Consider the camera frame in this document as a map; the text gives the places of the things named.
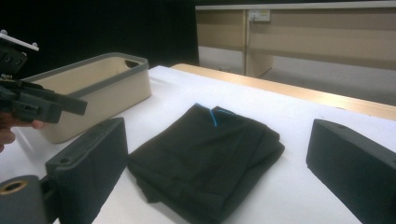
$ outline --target beige storage bin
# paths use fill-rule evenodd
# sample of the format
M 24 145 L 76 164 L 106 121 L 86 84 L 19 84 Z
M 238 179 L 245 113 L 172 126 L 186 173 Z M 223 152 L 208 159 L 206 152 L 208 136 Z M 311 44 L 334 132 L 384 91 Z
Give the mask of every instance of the beige storage bin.
M 151 95 L 146 59 L 108 53 L 28 77 L 45 89 L 88 102 L 84 116 L 63 111 L 57 124 L 40 132 L 51 143 L 62 143 Z

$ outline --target human hand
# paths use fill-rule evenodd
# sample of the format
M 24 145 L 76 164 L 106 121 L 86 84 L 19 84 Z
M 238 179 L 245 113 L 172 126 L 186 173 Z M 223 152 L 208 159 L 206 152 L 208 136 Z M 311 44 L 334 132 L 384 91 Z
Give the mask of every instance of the human hand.
M 0 112 L 0 152 L 4 150 L 6 144 L 11 144 L 15 141 L 15 133 L 11 131 L 11 128 L 17 126 L 42 129 L 45 123 L 39 120 L 33 120 L 32 122 L 22 121 L 11 113 Z

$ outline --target electrical outlet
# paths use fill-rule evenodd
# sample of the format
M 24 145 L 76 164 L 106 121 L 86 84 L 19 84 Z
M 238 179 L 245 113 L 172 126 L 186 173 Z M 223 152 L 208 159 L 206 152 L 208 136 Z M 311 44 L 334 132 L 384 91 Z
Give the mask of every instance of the electrical outlet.
M 248 19 L 250 21 L 270 21 L 271 13 L 268 9 L 249 10 Z

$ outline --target folded garment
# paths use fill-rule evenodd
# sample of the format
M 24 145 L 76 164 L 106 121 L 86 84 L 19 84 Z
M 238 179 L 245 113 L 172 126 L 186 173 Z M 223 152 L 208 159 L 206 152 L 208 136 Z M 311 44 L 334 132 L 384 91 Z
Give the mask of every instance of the folded garment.
M 149 203 L 162 202 L 190 223 L 220 223 L 283 151 L 266 125 L 194 105 L 131 153 L 128 169 Z

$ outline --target white table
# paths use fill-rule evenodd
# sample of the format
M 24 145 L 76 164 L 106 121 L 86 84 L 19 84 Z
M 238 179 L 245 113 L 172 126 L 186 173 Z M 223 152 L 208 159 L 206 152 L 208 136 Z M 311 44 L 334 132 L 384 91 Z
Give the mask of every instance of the white table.
M 152 95 L 123 111 L 129 152 L 167 128 L 195 103 L 216 105 L 265 123 L 280 133 L 285 151 L 224 223 L 360 223 L 306 167 L 313 119 L 341 123 L 396 151 L 396 121 L 321 105 L 158 66 L 149 70 Z M 0 154 L 0 182 L 45 173 L 44 163 L 72 140 L 53 145 L 29 128 Z M 148 204 L 127 169 L 94 221 L 96 224 L 187 223 L 162 203 Z

